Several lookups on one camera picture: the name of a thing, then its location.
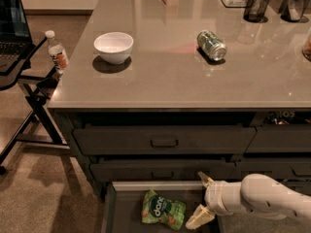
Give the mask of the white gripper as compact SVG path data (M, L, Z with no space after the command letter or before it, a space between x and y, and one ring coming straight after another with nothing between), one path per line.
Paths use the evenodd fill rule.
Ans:
M198 172L198 176L202 181L202 185L206 188L204 199L207 207L199 205L195 209L193 215L186 222L187 229L199 228L212 221L215 214L226 216L242 211L241 183L214 182L212 178L203 172Z

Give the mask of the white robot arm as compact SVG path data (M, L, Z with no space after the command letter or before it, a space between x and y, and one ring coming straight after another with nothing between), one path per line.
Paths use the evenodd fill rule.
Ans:
M206 188L205 206L199 204L186 222L194 230L212 221L215 216L244 214L269 219L290 217L311 222L311 197L298 193L263 174L247 175L241 182L214 181L199 172Z

